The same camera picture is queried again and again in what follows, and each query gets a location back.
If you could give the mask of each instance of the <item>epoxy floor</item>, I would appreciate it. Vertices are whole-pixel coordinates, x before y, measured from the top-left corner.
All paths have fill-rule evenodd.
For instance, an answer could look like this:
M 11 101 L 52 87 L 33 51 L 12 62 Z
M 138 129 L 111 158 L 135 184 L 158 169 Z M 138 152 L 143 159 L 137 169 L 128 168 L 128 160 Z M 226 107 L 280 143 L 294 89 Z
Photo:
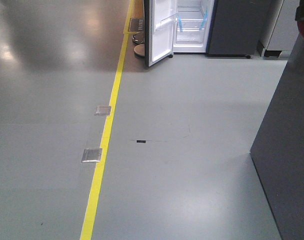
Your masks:
M 0 0 L 0 239 L 79 239 L 128 4 Z M 248 153 L 286 61 L 132 48 L 92 239 L 279 240 Z

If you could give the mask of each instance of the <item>gray panel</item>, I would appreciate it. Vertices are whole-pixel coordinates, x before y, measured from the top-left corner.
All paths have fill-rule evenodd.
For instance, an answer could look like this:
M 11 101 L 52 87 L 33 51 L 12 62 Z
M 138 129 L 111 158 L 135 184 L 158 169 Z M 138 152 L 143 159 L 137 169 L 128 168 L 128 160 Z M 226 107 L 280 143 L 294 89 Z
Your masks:
M 251 155 L 284 240 L 304 239 L 304 40 L 296 41 Z
M 267 46 L 269 51 L 291 51 L 298 35 L 295 11 L 299 0 L 285 0 Z
M 271 1 L 259 39 L 265 48 L 268 46 L 268 43 L 270 42 L 273 30 L 275 28 L 275 23 L 277 21 L 283 3 L 284 0 Z
M 211 55 L 252 55 L 271 0 L 218 0 L 208 46 Z
M 92 239 L 280 240 L 248 152 L 285 62 L 143 64 L 127 55 Z

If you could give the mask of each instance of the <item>yellow tape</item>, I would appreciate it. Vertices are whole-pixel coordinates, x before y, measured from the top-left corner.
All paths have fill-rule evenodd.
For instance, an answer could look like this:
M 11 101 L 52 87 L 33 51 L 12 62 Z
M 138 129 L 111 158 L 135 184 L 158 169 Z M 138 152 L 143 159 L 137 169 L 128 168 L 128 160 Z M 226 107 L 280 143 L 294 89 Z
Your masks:
M 111 98 L 110 98 L 110 106 L 112 107 L 111 114 L 110 114 L 110 116 L 106 117 L 106 120 L 105 120 L 103 135 L 102 135 L 101 144 L 100 144 L 100 148 L 103 149 L 101 161 L 99 163 L 97 163 L 95 166 L 92 186 L 91 186 L 90 195 L 88 198 L 88 203 L 87 203 L 87 208 L 86 208 L 86 212 L 85 212 L 80 240 L 90 240 L 92 238 L 92 234 L 93 234 L 95 216 L 96 216 L 97 206 L 98 206 L 98 201 L 99 201 L 99 194 L 101 191 L 106 156 L 107 156 L 107 152 L 108 152 L 108 146 L 109 146 L 109 141 L 110 141 L 110 137 L 111 137 L 113 120 L 114 120 L 115 106 L 116 106 L 116 102 L 117 102 L 118 90 L 120 88 L 122 72 L 123 72 L 123 68 L 124 68 L 126 48 L 127 48 L 127 43 L 128 43 L 128 37 L 129 37 L 129 35 L 127 33 L 127 29 L 128 29 L 129 22 L 130 22 L 130 16 L 131 16 L 131 12 L 133 9 L 133 4 L 134 4 L 134 1 L 130 0 L 130 4 L 128 7 L 128 11 L 127 11 L 127 17 L 126 17 L 126 21 L 125 21 L 125 26 L 124 26 L 124 31 L 123 31 L 124 37 L 123 37 L 121 53 L 120 53 L 120 57 L 119 57 L 118 64 L 117 64 L 116 75 L 115 75 Z

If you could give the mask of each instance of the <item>metal floor vent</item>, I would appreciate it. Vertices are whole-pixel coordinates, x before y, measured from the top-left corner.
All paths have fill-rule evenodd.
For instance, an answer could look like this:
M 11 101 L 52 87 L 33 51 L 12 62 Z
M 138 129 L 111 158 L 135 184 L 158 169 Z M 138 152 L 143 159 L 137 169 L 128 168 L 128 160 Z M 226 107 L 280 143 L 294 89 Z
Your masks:
M 83 152 L 82 163 L 99 163 L 101 156 L 101 148 L 86 148 Z
M 111 115 L 111 106 L 97 106 L 95 116 L 109 116 Z

